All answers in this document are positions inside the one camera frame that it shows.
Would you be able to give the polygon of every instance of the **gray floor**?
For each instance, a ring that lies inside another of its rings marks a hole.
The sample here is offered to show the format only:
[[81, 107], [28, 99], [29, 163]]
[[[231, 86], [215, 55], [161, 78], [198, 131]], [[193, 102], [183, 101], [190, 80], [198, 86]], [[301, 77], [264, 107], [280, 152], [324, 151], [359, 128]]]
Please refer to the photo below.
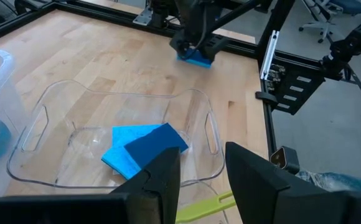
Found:
[[[119, 2], [144, 6], [144, 0]], [[269, 16], [250, 11], [224, 28], [254, 36], [259, 41]], [[299, 26], [310, 20], [311, 15], [301, 0], [297, 0], [280, 32], [278, 49], [315, 59], [327, 55], [330, 43], [327, 40], [317, 43], [318, 30], [298, 31]], [[361, 15], [335, 22], [341, 33], [347, 35], [361, 23]], [[361, 55], [350, 64], [361, 79]], [[278, 146], [297, 150], [303, 168], [361, 177], [361, 91], [357, 85], [328, 80], [296, 115], [275, 111], [273, 119]]]

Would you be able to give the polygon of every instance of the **cable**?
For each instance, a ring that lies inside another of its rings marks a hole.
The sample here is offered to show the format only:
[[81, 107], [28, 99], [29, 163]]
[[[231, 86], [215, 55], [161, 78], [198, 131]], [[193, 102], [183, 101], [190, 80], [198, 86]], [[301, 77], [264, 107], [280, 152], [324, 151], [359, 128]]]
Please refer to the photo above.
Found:
[[202, 42], [205, 39], [206, 31], [207, 31], [207, 7], [204, 6], [204, 11], [203, 11], [203, 33], [201, 34], [201, 38], [199, 40], [199, 43], [197, 43], [197, 45], [194, 47], [192, 53], [190, 53], [188, 56], [181, 57], [182, 60], [187, 60], [187, 59], [191, 58], [196, 53], [197, 49], [200, 47], [200, 45], [202, 44]]

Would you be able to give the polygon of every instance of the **wooden table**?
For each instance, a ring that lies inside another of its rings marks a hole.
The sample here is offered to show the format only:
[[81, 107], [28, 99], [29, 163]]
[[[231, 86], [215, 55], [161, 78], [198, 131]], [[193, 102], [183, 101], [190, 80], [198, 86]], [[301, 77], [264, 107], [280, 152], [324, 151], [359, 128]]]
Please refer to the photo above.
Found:
[[[105, 6], [141, 12], [106, 0]], [[254, 38], [218, 30], [220, 34], [253, 42]], [[220, 52], [211, 69], [176, 60], [169, 38], [62, 11], [53, 11], [0, 38], [0, 49], [16, 60], [16, 88], [31, 110], [52, 83], [72, 79], [92, 90], [172, 95], [186, 88], [208, 94], [223, 146], [234, 141], [268, 158], [256, 60]], [[217, 192], [230, 190], [226, 171], [210, 182]], [[12, 181], [8, 194], [31, 194]], [[240, 222], [235, 207], [230, 223]]]

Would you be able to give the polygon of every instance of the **yellow tool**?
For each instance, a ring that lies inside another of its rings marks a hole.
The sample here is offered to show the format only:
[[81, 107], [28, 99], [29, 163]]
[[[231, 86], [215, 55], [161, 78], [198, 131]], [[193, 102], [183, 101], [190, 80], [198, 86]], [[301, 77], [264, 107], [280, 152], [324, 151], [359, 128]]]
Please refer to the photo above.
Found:
[[192, 222], [235, 206], [236, 201], [234, 198], [224, 201], [226, 198], [230, 197], [233, 197], [232, 191], [189, 205], [177, 212], [176, 223]]

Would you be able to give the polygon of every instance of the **office chair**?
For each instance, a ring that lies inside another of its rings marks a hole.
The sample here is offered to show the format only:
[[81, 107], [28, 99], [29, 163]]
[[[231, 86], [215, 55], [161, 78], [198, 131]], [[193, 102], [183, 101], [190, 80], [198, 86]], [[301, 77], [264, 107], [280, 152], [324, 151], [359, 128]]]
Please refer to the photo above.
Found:
[[359, 2], [358, 0], [314, 0], [313, 6], [309, 6], [308, 3], [305, 1], [306, 0], [304, 0], [303, 2], [310, 10], [311, 14], [314, 13], [312, 11], [314, 7], [319, 8], [319, 16], [318, 21], [304, 24], [299, 28], [299, 31], [303, 31], [304, 28], [320, 29], [320, 35], [322, 36], [322, 38], [317, 41], [318, 43], [322, 43], [328, 34], [333, 33], [332, 31], [337, 32], [339, 35], [341, 35], [339, 31], [334, 27], [336, 24], [332, 23], [334, 17], [339, 15], [354, 16], [356, 14], [361, 14], [361, 2]]

